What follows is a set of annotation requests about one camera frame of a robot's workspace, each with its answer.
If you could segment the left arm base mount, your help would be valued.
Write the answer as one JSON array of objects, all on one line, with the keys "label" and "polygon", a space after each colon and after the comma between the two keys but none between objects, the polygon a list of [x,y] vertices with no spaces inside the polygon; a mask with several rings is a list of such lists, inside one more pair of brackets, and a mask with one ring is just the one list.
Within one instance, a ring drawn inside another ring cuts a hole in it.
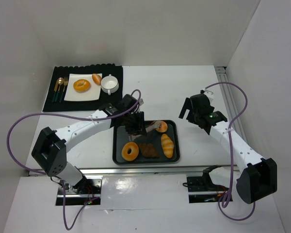
[{"label": "left arm base mount", "polygon": [[74,188],[67,182],[62,186],[60,179],[51,177],[50,180],[58,185],[55,205],[63,205],[64,193],[67,206],[82,206],[85,203],[87,205],[100,205],[102,176],[88,176],[87,179],[88,182],[85,187],[79,189]]}]

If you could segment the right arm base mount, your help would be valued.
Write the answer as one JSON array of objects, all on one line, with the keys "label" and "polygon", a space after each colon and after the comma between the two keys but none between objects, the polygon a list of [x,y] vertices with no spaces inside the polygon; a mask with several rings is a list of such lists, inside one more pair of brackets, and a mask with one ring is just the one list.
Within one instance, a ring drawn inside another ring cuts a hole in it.
[{"label": "right arm base mount", "polygon": [[189,203],[218,202],[229,190],[228,186],[216,185],[210,178],[210,173],[221,166],[210,166],[202,171],[201,176],[187,177],[182,185],[189,193]]}]

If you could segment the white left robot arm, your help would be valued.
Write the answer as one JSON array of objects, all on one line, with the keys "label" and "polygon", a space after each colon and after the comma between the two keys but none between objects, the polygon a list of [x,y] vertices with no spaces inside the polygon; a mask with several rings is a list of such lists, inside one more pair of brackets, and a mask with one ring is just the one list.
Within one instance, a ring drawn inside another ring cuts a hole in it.
[{"label": "white left robot arm", "polygon": [[93,183],[67,161],[67,153],[80,142],[112,127],[123,126],[130,139],[159,128],[159,121],[145,126],[144,113],[139,111],[139,106],[137,99],[126,94],[119,103],[104,104],[89,117],[72,125],[57,130],[46,127],[38,136],[32,157],[49,177],[59,178],[77,193],[85,192]]}]

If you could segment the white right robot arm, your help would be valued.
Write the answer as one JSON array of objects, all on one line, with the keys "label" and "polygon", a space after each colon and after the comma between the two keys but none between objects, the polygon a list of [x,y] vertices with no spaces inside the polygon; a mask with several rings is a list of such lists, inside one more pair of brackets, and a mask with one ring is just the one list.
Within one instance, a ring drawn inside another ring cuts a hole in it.
[{"label": "white right robot arm", "polygon": [[215,111],[205,94],[186,98],[179,114],[220,143],[230,155],[232,164],[239,171],[234,174],[221,166],[211,166],[203,171],[206,184],[229,187],[232,183],[240,198],[251,204],[277,191],[277,164],[265,159],[254,151],[236,132],[229,127],[229,121],[219,111]]}]

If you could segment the round orange bun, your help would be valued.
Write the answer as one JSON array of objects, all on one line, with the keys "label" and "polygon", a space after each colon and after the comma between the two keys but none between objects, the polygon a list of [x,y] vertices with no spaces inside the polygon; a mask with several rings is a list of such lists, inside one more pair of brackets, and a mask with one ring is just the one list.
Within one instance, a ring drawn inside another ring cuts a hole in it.
[{"label": "round orange bun", "polygon": [[155,129],[157,132],[164,133],[168,130],[168,125],[166,122],[160,120],[160,121],[157,121],[156,123],[157,125]]}]

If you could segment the split orange bun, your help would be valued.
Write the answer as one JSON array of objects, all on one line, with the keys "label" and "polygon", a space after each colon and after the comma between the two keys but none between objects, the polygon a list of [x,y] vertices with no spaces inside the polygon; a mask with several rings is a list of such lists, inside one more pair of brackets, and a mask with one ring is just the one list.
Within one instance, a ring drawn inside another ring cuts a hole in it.
[{"label": "split orange bun", "polygon": [[99,74],[92,74],[92,79],[96,85],[101,85],[102,77]]}]

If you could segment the orange glazed donut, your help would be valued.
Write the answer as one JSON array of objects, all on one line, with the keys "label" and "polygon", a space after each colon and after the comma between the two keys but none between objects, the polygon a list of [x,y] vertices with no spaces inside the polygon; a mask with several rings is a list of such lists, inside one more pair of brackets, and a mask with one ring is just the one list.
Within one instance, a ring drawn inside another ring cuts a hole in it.
[{"label": "orange glazed donut", "polygon": [[76,92],[86,92],[90,89],[91,84],[86,79],[79,79],[73,83],[73,88]]}]

